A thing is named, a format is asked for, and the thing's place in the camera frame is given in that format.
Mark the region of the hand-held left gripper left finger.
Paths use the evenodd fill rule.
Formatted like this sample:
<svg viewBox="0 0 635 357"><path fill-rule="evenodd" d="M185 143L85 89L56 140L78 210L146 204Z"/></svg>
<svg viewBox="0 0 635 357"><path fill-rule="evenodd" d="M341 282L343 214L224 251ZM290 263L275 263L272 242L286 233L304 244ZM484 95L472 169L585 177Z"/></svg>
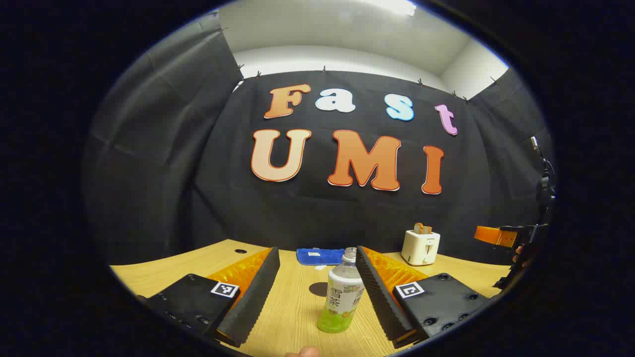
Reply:
<svg viewBox="0 0 635 357"><path fill-rule="evenodd" d="M238 348L255 326L279 268L279 249L271 247L207 277L188 273L138 298L184 330Z"/></svg>

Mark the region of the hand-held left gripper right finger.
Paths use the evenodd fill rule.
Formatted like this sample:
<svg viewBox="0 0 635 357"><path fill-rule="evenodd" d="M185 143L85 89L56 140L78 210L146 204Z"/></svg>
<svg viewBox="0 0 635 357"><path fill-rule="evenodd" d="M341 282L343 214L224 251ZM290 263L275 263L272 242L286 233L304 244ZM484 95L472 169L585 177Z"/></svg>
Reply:
<svg viewBox="0 0 635 357"><path fill-rule="evenodd" d="M357 247L356 266L396 349L460 325L490 300L448 273L427 276L367 247Z"/></svg>

